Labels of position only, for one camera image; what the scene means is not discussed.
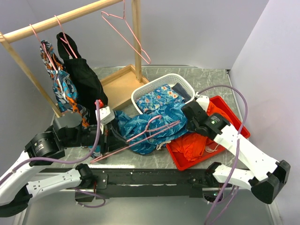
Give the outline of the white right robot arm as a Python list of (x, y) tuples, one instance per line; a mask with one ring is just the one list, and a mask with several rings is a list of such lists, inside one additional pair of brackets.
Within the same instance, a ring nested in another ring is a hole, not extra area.
[(261, 202), (270, 204), (287, 183), (291, 166), (285, 160), (278, 161), (258, 149), (238, 133), (221, 114), (209, 116), (198, 102), (182, 107), (187, 118), (188, 131), (196, 132), (221, 145), (247, 167), (246, 170), (228, 167), (214, 162), (205, 172), (205, 181), (215, 187), (219, 183), (232, 184), (248, 189)]

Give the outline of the blue shark print shorts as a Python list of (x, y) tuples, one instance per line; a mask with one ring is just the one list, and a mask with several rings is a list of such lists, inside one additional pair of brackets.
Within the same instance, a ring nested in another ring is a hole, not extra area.
[[(129, 142), (130, 145), (133, 145), (131, 147), (133, 152), (141, 155), (150, 154), (158, 145), (177, 139), (188, 132), (186, 129), (187, 118), (181, 110), (184, 105), (180, 102), (171, 103), (159, 107), (150, 114), (140, 114), (132, 118), (122, 111), (116, 111), (115, 118), (120, 128), (120, 134), (126, 140), (136, 137)], [(168, 130), (162, 128), (154, 132), (146, 132), (138, 137), (137, 135), (145, 130), (150, 119), (158, 115), (162, 117), (153, 120), (148, 129), (157, 129), (176, 121), (179, 123)]]

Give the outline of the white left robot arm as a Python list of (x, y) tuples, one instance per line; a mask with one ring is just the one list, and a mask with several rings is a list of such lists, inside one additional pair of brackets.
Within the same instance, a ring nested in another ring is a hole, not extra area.
[(12, 217), (35, 200), (67, 188), (90, 188), (95, 176), (82, 160), (65, 173), (45, 180), (31, 181), (37, 173), (52, 163), (63, 163), (65, 149), (90, 146), (97, 137), (97, 126), (82, 127), (77, 113), (67, 113), (56, 118), (43, 133), (37, 134), (25, 146), (18, 160), (0, 179), (0, 216)]

